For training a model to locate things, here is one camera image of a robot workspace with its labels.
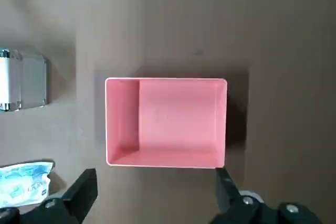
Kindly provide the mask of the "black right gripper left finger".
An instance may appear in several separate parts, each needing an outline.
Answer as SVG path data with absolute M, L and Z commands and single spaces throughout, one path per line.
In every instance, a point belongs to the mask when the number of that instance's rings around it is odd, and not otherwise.
M 1 223 L 83 223 L 97 197 L 97 172 L 88 168 L 59 198 L 49 198 L 24 214 L 17 207 L 2 208 Z

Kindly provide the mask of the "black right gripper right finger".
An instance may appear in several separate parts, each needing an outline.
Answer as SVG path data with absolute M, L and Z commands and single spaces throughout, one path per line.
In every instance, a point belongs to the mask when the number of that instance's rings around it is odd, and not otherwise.
M 254 194 L 242 195 L 226 168 L 216 168 L 217 202 L 220 213 L 212 223 L 322 223 L 318 216 L 297 202 L 267 206 Z

